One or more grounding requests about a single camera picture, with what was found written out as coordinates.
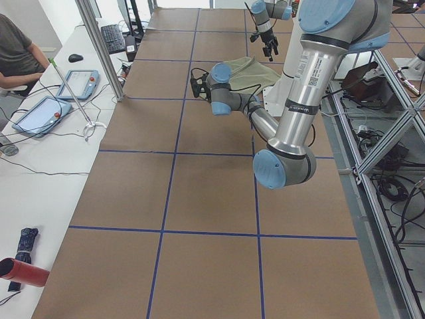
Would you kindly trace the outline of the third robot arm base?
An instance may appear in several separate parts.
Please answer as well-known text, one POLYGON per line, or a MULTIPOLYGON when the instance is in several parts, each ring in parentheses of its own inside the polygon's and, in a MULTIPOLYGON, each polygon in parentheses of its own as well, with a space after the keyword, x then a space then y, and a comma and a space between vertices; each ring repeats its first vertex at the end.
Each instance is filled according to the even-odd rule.
POLYGON ((401 77, 406 80, 419 81, 424 75, 424 47, 422 47, 414 58, 393 58, 401 77))

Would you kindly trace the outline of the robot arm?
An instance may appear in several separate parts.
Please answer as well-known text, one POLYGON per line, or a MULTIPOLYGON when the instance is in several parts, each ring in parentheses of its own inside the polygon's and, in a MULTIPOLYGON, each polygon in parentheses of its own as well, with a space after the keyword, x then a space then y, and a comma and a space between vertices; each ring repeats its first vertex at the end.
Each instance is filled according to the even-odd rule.
POLYGON ((260 38, 263 43, 262 51, 269 61, 273 61, 273 55, 278 55, 278 40, 274 34, 274 24, 271 20, 289 20, 295 17, 299 4, 300 1, 269 3, 259 0, 248 7, 255 26, 255 31, 250 35, 250 42, 253 43, 260 38))
POLYGON ((391 11, 391 1, 302 1, 297 10, 290 1, 254 2, 253 38, 262 40, 266 56, 277 53, 272 19, 296 16, 301 28, 302 51, 279 120, 255 95, 231 88, 232 71, 226 63, 214 65, 200 84, 192 85, 195 94, 205 92, 214 115, 242 112, 266 139, 266 148, 253 160, 254 175, 264 187, 301 184, 314 175, 315 156, 305 141, 325 90, 346 54, 374 51, 388 43, 391 11))

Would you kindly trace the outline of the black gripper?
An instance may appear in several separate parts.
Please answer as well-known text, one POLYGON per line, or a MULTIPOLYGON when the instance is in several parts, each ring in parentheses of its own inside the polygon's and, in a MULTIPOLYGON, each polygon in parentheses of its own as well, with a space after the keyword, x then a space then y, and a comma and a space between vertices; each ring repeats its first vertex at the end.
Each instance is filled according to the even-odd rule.
POLYGON ((268 58, 270 62, 272 62, 272 53, 278 55, 278 42, 276 40, 273 30, 268 29, 265 32, 260 32, 260 38, 262 39, 262 42, 265 45, 265 47, 262 48, 264 56, 268 58))
POLYGON ((199 98, 202 98, 203 100, 206 100, 207 102, 211 101, 211 90, 204 80, 198 80, 197 81, 198 88, 197 88, 197 94, 199 98))

